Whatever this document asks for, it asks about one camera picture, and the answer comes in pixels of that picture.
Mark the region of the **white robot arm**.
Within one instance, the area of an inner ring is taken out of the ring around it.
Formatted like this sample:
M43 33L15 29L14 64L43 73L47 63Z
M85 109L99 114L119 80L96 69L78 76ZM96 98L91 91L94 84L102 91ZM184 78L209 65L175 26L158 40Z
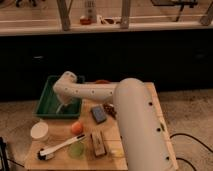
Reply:
M63 105L74 97L114 105L128 171L175 171L152 96L141 80L79 84L77 76L66 71L53 90Z

